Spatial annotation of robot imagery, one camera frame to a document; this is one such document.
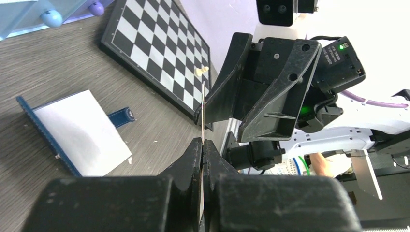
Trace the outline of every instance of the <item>white wall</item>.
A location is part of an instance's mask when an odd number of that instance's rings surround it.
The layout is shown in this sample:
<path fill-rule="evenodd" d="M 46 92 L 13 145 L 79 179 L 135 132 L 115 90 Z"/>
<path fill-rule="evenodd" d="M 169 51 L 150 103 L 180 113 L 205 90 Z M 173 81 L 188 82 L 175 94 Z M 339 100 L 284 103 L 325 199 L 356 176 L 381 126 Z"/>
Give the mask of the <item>white wall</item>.
<path fill-rule="evenodd" d="M 253 33 L 255 0 L 181 0 L 192 23 L 211 46 L 211 61 L 220 70 L 234 32 Z M 366 71 L 366 80 L 351 88 L 380 100 L 410 89 L 408 0 L 320 0 L 308 37 L 343 36 L 352 42 Z"/>

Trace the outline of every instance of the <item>blue wire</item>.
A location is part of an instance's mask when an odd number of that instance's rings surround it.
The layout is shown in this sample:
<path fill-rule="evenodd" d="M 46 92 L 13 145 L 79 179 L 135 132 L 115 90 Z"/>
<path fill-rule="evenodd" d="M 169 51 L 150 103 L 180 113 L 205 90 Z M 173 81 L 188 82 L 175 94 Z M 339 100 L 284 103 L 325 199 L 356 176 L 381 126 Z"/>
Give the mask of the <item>blue wire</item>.
<path fill-rule="evenodd" d="M 295 162 L 295 166 L 296 166 L 296 169 L 297 169 L 297 174 L 300 175 L 300 169 L 299 169 L 299 165 L 297 165 L 296 159 L 293 158 L 293 161 Z"/>

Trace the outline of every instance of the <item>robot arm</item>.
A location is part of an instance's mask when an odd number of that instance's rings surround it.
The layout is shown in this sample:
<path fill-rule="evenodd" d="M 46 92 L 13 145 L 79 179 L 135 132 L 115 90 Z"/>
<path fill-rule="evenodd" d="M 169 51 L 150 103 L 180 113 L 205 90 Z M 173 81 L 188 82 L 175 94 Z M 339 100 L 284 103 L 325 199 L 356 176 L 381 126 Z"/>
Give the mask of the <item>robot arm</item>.
<path fill-rule="evenodd" d="M 235 139 L 249 144 L 229 147 L 224 158 L 236 169 L 265 170 L 314 152 L 373 149 L 391 155 L 408 150 L 403 141 L 409 138 L 409 96 L 387 99 L 384 107 L 345 96 L 366 77 L 353 45 L 346 37 L 332 37 L 335 41 L 324 48 L 297 39 L 305 28 L 302 18 L 292 27 L 259 24 L 254 36 L 233 36 L 205 99 L 205 122 L 235 118 L 242 122 Z M 391 108 L 397 101 L 405 104 Z M 237 162 L 235 153 L 246 159 Z"/>

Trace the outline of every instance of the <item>blue knob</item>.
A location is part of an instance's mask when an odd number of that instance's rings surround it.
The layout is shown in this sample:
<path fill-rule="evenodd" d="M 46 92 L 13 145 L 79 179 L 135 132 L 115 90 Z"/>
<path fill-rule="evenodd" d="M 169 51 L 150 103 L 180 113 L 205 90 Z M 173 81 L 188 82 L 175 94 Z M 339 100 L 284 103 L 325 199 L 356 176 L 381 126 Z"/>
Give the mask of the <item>blue knob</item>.
<path fill-rule="evenodd" d="M 88 10 L 93 16 L 101 16 L 104 14 L 104 6 L 100 2 L 95 2 L 88 7 Z"/>
<path fill-rule="evenodd" d="M 58 28 L 63 24 L 63 17 L 56 10 L 47 11 L 40 18 L 46 26 L 51 28 Z"/>

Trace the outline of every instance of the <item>white chess pawn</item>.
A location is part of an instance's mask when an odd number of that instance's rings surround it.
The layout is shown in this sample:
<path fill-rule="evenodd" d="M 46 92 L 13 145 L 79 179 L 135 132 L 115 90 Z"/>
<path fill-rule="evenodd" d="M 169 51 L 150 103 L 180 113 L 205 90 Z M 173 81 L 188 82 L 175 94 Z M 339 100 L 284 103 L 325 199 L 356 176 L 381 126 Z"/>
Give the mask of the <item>white chess pawn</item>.
<path fill-rule="evenodd" d="M 207 71 L 209 71 L 209 67 L 208 67 L 208 66 L 205 66 L 205 67 L 203 67 L 203 68 L 201 68 L 201 69 L 196 68 L 196 69 L 195 69 L 195 75 L 196 75 L 197 77 L 201 77 L 202 74 L 205 73 L 205 72 L 207 72 Z"/>

